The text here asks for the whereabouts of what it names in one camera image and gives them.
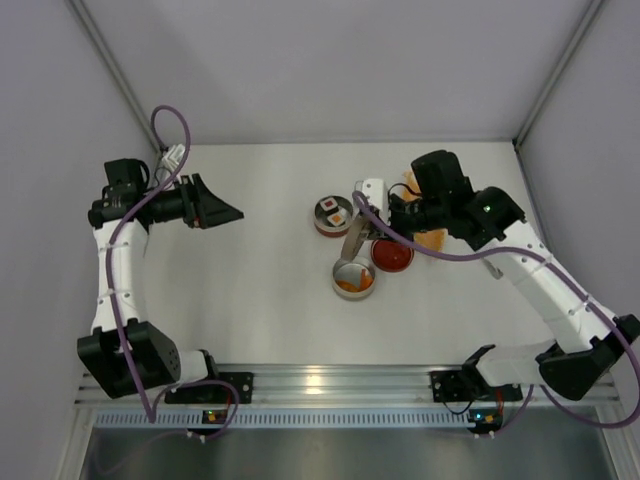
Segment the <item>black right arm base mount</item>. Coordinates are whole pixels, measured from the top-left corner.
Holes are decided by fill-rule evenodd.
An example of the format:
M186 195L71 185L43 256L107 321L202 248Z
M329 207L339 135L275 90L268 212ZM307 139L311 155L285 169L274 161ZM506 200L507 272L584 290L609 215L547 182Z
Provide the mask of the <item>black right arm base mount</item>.
M518 385L489 386L478 374L461 369L436 370L430 372L429 377L433 399L437 403L495 402L499 399L515 402L524 398Z

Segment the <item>sushi roll red centre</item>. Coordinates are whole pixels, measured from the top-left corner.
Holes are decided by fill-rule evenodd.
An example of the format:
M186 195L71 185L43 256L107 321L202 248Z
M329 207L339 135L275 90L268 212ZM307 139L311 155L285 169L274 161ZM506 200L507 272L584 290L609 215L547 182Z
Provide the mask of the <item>sushi roll red centre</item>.
M322 211L327 215L333 215L339 211L339 204L334 197L326 197L318 202Z

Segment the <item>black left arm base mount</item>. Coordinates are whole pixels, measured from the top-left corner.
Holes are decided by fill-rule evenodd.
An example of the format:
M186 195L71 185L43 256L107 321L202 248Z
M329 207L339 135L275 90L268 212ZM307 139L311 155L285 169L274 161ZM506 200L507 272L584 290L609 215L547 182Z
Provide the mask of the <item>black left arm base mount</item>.
M164 403L179 405L251 404L253 387L253 372L223 371L215 379L200 380L171 388L164 396Z

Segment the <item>metal tongs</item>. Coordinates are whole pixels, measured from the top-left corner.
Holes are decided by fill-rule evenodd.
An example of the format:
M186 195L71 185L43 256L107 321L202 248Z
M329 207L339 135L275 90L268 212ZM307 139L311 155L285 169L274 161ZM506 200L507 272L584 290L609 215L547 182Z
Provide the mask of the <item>metal tongs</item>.
M494 279L501 279L503 277L503 272L499 268L494 266L491 262L484 261L483 264Z

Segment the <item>red round lid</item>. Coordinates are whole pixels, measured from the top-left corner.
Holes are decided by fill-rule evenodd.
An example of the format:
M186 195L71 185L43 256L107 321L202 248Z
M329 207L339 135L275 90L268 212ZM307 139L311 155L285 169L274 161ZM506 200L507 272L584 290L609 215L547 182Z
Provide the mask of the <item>red round lid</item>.
M406 270L414 259L414 251L390 240L375 240L370 246L370 256L374 265L387 273Z

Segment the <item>sushi roll orange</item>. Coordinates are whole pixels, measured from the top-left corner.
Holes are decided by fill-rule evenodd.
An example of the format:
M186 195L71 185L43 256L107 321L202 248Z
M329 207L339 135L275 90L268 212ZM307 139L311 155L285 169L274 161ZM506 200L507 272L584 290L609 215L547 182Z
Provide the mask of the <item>sushi roll orange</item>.
M348 220L348 215L345 210L339 209L339 211L333 215L327 215L327 222L332 228L340 228Z

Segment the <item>brown round lid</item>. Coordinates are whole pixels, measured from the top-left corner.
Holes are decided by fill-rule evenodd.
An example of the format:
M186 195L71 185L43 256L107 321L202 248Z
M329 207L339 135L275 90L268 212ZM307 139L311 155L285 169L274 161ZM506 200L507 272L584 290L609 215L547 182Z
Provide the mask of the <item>brown round lid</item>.
M371 222L366 215L360 212L352 221L345 236L340 258L351 262L360 252L365 241L369 239L371 233Z

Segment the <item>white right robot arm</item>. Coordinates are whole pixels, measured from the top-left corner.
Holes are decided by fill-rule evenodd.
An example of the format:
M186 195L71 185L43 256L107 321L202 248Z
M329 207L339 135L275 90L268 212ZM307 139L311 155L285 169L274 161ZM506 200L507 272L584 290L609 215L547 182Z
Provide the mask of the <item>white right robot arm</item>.
M487 261L552 333L543 343L480 348L461 368L466 384L477 396L503 385L532 384L567 400L582 399L638 338L638 319L616 316L587 294L516 202L498 187L474 189L454 153L425 154L411 169L419 190L410 200L390 193L382 180L360 183L354 199L369 231L413 247L415 234L446 230L472 252L439 258Z

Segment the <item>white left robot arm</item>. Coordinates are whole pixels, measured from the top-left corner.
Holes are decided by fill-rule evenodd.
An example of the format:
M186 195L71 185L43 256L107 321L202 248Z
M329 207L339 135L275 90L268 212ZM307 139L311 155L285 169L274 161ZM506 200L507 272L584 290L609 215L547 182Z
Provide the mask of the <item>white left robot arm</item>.
M180 350L149 320L143 265L152 225L181 220L210 229L243 219L243 212L214 195L198 174L153 195L143 161L118 159L104 168L107 184L88 212L99 291L91 332L77 341L79 359L112 399L218 378L209 352Z

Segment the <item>orange fried shrimp piece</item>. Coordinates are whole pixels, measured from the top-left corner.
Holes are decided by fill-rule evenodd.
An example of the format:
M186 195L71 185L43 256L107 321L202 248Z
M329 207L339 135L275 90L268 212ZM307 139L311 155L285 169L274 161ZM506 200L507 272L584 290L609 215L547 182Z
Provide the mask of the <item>orange fried shrimp piece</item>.
M374 283L373 276L366 269L361 269L360 272L353 277L352 280L336 280L336 284L344 291L350 293L359 293L369 289Z

